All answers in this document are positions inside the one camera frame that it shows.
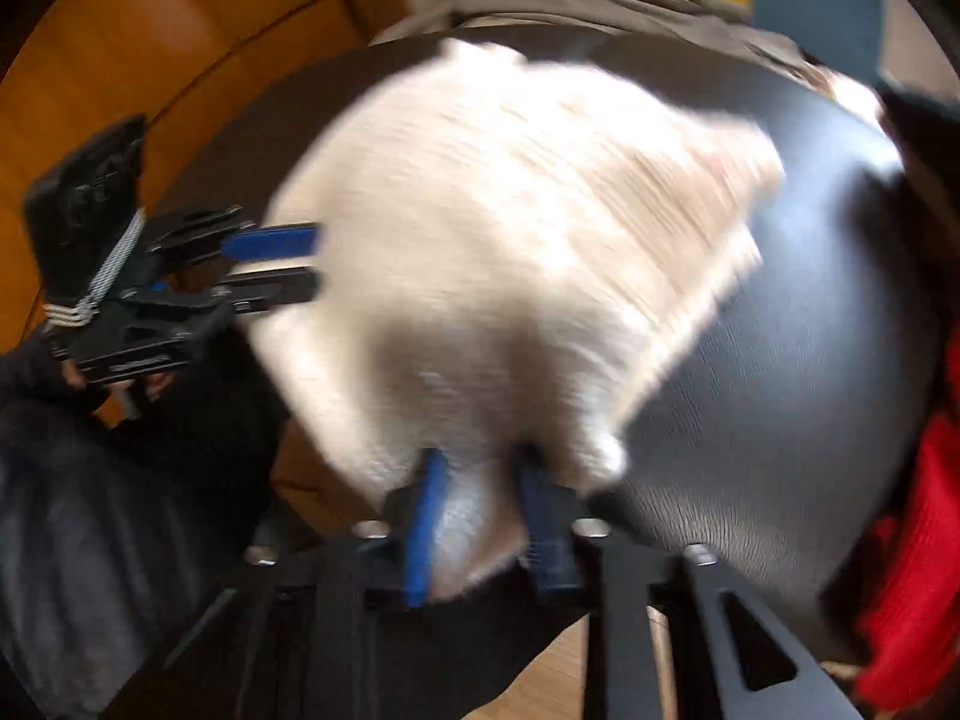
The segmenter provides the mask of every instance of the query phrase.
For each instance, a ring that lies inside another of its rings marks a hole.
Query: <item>white cable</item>
[[[92,322],[99,310],[100,301],[109,292],[110,287],[117,278],[120,269],[123,268],[140,239],[140,233],[143,231],[143,225],[147,217],[142,208],[138,208],[124,234],[116,242],[112,251],[107,255],[104,264],[100,266],[99,271],[90,281],[90,286],[86,295],[80,299],[76,306],[61,306],[56,303],[44,303],[43,311],[47,314],[47,319],[51,324],[57,327],[84,327]]]

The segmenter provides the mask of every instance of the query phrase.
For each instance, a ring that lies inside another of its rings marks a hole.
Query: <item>black jacket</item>
[[[103,398],[71,388],[37,335],[0,359],[0,706],[12,673],[46,716],[95,716],[267,503],[286,412],[237,335],[144,418],[109,430]]]

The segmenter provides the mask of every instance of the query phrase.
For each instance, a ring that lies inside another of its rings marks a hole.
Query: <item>triangular cutout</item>
[[[795,678],[797,666],[736,595],[723,594],[723,609],[748,690],[762,690]]]

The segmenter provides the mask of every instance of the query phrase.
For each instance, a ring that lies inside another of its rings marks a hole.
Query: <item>red fabric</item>
[[[947,379],[960,394],[957,333],[947,351]],[[892,548],[892,557],[877,598],[858,620],[874,658],[857,679],[856,692],[878,709],[904,709],[928,698],[956,660],[960,425],[946,409],[923,432],[915,474],[896,533],[889,517],[875,527],[875,546]]]

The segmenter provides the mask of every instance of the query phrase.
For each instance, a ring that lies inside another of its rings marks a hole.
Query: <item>black metal frame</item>
[[[144,117],[136,116],[104,129],[28,191],[24,215],[51,302],[78,305],[136,218],[144,128]],[[312,242],[316,232],[313,224],[257,229],[236,205],[151,218],[88,324],[65,327],[51,319],[45,337],[54,355],[72,359],[88,384],[190,365],[235,316],[313,299],[320,274],[304,266],[261,266],[197,293],[158,285],[220,257],[225,245],[234,244],[246,259],[270,260],[304,253],[284,250],[291,241]]]
[[[805,647],[763,603],[757,591],[706,546],[683,555],[638,545],[602,520],[590,519],[572,490],[538,482],[552,517],[541,538],[568,553],[563,581],[544,586],[531,567],[541,603],[589,615],[584,720],[655,720],[664,716],[648,605],[669,621],[672,677],[685,720],[856,720],[860,715]],[[158,653],[131,680],[104,718],[155,716],[152,694],[178,693],[165,671],[215,627],[224,608],[245,601],[246,632],[232,650],[242,664],[237,688],[224,694],[214,717],[261,717],[277,692],[254,663],[268,634],[272,603],[293,589],[312,597],[305,655],[291,676],[304,720],[407,720],[379,701],[376,626],[380,615],[410,613],[403,592],[404,538],[418,487],[392,493],[387,522],[361,523],[352,533],[280,560],[247,567],[240,586],[221,593],[186,637]],[[200,718],[184,709],[184,720]]]

